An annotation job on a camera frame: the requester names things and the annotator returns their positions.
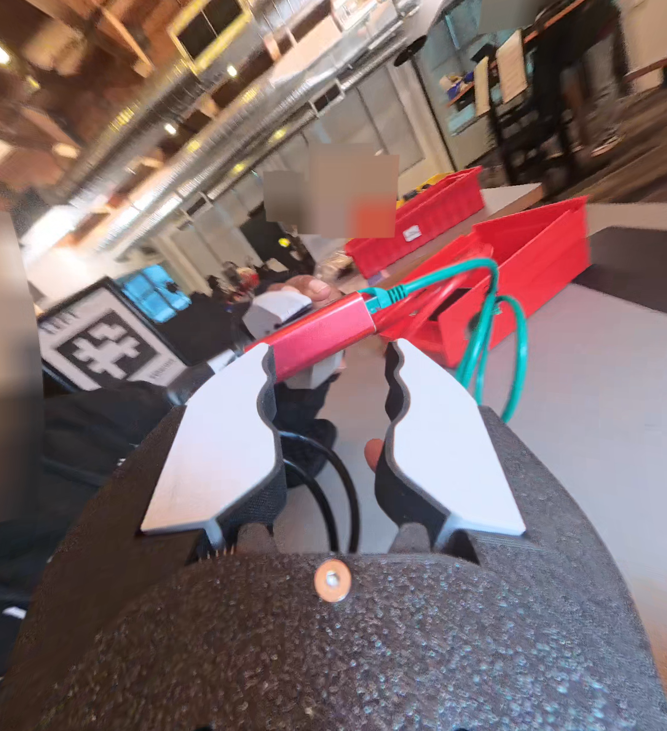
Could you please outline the red plastic bin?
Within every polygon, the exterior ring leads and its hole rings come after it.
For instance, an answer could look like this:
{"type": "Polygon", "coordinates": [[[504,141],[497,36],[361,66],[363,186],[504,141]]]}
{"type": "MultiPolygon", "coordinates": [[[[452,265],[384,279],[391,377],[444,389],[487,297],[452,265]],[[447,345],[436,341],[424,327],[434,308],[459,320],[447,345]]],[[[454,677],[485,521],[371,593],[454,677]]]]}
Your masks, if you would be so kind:
{"type": "MultiPolygon", "coordinates": [[[[404,282],[429,275],[449,265],[477,257],[493,259],[499,267],[499,294],[520,302],[533,315],[591,264],[587,240],[587,196],[507,215],[476,224],[472,232],[448,243],[425,260],[404,282]]],[[[488,272],[480,269],[437,284],[396,304],[385,316],[389,326],[380,332],[383,342],[405,338],[441,366],[456,367],[465,350],[488,286],[488,272]],[[438,302],[459,287],[477,292],[477,310],[467,329],[442,331],[427,319],[438,302]]]]}

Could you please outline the red ethernet adapter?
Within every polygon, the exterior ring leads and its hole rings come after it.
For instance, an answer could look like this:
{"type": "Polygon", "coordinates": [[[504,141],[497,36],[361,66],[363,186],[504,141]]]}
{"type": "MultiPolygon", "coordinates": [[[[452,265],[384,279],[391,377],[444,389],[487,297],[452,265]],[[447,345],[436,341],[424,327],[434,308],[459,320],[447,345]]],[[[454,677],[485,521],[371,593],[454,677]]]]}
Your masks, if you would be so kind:
{"type": "Polygon", "coordinates": [[[253,342],[268,345],[274,355],[276,381],[290,381],[310,366],[376,333],[365,297],[345,295],[315,308],[265,338],[253,342]]]}

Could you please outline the black framed tag sign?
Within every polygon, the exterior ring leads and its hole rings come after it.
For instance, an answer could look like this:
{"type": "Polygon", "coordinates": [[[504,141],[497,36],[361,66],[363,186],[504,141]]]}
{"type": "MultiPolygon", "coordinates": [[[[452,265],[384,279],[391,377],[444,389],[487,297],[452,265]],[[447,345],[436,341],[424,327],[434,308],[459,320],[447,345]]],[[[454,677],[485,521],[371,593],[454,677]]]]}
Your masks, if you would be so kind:
{"type": "Polygon", "coordinates": [[[104,277],[37,316],[43,371],[64,389],[167,387],[188,367],[156,324],[104,277]]]}

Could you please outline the person's left hand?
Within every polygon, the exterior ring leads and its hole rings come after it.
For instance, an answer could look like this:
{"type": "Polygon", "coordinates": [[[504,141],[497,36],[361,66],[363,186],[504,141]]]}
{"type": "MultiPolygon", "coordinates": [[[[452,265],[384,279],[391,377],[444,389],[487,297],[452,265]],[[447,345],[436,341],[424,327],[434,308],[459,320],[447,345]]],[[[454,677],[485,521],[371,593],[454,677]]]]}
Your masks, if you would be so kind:
{"type": "Polygon", "coordinates": [[[295,276],[287,280],[283,289],[295,290],[310,298],[315,308],[322,308],[333,303],[344,295],[336,287],[314,276],[295,276]]]}

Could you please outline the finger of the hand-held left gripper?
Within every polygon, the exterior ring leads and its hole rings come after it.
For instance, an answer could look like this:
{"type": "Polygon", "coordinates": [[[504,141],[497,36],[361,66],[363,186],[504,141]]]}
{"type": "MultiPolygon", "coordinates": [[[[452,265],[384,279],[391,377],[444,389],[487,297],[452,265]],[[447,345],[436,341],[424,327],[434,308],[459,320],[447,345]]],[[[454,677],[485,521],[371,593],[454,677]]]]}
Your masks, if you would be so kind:
{"type": "Polygon", "coordinates": [[[266,291],[256,296],[245,313],[245,328],[253,338],[265,338],[313,308],[310,297],[297,289],[266,291]]]}
{"type": "Polygon", "coordinates": [[[339,351],[311,365],[306,371],[307,388],[319,388],[324,382],[340,373],[345,367],[345,351],[339,351]]]}

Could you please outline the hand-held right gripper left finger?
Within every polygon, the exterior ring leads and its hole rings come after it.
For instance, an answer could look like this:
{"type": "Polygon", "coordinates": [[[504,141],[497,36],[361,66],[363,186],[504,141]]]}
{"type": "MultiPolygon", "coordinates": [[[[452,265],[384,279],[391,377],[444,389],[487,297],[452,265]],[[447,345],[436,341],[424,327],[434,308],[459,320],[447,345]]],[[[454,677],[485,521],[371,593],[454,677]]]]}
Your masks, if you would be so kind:
{"type": "Polygon", "coordinates": [[[214,550],[247,525],[273,537],[286,504],[281,437],[274,425],[274,351],[254,345],[187,402],[140,532],[201,531],[214,550]]]}

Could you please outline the person's black hoodie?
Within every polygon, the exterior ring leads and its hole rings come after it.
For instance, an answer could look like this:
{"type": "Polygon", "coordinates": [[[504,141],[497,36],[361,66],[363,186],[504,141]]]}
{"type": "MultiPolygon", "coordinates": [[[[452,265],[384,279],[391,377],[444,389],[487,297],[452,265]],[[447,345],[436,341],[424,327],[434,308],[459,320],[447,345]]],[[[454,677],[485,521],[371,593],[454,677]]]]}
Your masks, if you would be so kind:
{"type": "Polygon", "coordinates": [[[0,523],[0,682],[49,559],[88,501],[171,409],[165,390],[143,381],[45,401],[37,506],[0,523]]]}

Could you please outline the window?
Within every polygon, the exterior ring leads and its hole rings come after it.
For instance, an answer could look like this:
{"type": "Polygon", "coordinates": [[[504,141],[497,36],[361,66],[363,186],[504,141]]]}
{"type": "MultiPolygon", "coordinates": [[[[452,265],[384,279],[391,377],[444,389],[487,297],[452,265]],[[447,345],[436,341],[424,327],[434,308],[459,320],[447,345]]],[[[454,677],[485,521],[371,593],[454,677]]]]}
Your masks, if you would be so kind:
{"type": "Polygon", "coordinates": [[[190,307],[190,297],[161,264],[154,264],[118,279],[116,284],[142,313],[165,323],[190,307]]]}

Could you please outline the black bin divider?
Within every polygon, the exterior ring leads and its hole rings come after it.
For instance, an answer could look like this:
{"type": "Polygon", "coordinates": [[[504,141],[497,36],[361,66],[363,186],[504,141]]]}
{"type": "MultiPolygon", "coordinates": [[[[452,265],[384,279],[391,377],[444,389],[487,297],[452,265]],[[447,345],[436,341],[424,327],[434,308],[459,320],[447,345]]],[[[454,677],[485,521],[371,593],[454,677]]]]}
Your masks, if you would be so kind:
{"type": "Polygon", "coordinates": [[[471,287],[454,289],[438,302],[426,324],[442,331],[467,329],[477,310],[476,294],[471,287]]]}

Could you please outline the red ribbed tote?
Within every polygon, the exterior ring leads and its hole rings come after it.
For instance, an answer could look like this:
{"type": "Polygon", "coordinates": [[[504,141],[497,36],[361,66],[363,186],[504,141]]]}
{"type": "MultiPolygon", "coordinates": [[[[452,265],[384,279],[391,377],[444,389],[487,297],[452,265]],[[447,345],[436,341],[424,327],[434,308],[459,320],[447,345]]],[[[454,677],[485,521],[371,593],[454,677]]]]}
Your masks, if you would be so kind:
{"type": "Polygon", "coordinates": [[[365,279],[400,261],[442,233],[481,211],[483,168],[454,172],[423,189],[396,209],[390,237],[355,238],[344,248],[365,279]]]}

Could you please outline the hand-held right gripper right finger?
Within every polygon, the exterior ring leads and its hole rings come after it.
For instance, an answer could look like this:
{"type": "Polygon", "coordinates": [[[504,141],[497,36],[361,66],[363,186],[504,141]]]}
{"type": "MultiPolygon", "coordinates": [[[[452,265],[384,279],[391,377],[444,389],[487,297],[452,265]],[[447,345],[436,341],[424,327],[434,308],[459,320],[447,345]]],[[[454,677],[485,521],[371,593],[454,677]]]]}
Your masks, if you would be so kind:
{"type": "Polygon", "coordinates": [[[432,550],[460,531],[520,537],[525,523],[477,403],[400,338],[385,354],[390,424],[375,470],[377,504],[395,525],[423,526],[432,550]]]}

